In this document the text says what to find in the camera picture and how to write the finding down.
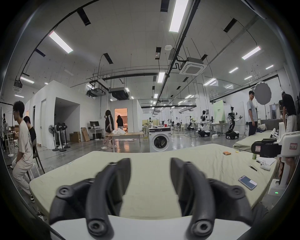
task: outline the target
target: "red label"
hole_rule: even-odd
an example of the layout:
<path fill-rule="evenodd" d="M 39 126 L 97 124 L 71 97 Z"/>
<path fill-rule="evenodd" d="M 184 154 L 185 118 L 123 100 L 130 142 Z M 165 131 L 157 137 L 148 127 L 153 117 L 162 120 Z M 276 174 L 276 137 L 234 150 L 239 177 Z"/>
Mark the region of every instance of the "red label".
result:
<path fill-rule="evenodd" d="M 291 144 L 289 145 L 289 148 L 290 148 L 290 149 L 293 149 L 293 150 L 296 150 L 297 147 L 298 147 L 298 144 L 297 144 L 297 143 L 291 143 Z"/>

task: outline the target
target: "sticker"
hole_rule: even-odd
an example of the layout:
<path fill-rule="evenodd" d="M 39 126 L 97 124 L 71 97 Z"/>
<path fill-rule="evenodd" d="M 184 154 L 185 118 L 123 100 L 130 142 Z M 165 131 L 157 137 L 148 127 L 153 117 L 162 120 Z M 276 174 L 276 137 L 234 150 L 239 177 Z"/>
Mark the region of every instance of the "sticker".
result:
<path fill-rule="evenodd" d="M 255 146 L 255 151 L 260 152 L 260 146 Z"/>
<path fill-rule="evenodd" d="M 291 143 L 291 144 L 289 145 L 289 148 L 290 148 L 290 149 L 293 149 L 293 150 L 296 150 L 297 147 L 298 147 L 298 144 L 297 144 L 297 143 Z"/>
<path fill-rule="evenodd" d="M 252 181 L 252 180 L 250 180 L 249 183 L 252 183 L 252 184 L 255 185 L 255 186 L 257 185 L 257 183 L 254 182 L 254 181 Z"/>

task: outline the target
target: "white shorts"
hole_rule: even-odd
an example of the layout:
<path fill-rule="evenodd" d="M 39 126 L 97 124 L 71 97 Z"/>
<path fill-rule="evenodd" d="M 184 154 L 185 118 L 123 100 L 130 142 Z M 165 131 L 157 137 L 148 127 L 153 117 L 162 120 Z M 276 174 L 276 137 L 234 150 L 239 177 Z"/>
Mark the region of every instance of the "white shorts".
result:
<path fill-rule="evenodd" d="M 297 116 L 287 116 L 285 132 L 290 133 L 295 131 L 297 131 Z"/>

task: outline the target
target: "washing machine door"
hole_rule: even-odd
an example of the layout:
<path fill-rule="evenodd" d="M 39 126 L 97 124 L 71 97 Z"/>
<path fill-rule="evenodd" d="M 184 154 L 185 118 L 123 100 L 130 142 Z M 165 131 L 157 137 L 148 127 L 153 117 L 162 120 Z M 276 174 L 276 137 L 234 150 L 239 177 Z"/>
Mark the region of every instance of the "washing machine door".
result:
<path fill-rule="evenodd" d="M 152 139 L 152 147 L 158 152 L 167 150 L 169 147 L 169 137 L 163 133 L 155 135 Z"/>

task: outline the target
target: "black shirt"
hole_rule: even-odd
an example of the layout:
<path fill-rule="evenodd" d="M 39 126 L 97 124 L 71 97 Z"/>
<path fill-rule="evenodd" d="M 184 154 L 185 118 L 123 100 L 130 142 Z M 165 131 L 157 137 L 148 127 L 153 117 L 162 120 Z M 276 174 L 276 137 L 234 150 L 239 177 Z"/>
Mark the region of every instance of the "black shirt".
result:
<path fill-rule="evenodd" d="M 114 124 L 113 124 L 113 117 L 111 115 L 108 115 L 108 117 L 105 120 L 105 131 L 107 133 L 110 133 L 110 126 L 109 126 L 110 123 L 112 125 L 112 130 L 114 130 L 115 128 L 114 128 Z"/>
<path fill-rule="evenodd" d="M 295 109 L 294 100 L 293 100 L 293 98 L 292 98 L 292 96 L 290 94 L 283 95 L 283 97 L 282 97 L 282 103 L 283 103 L 283 106 L 287 110 L 287 115 L 288 116 L 296 115 L 296 109 Z"/>
<path fill-rule="evenodd" d="M 118 118 L 117 119 L 117 124 L 118 124 L 118 127 L 123 127 L 123 119 L 122 118 Z"/>

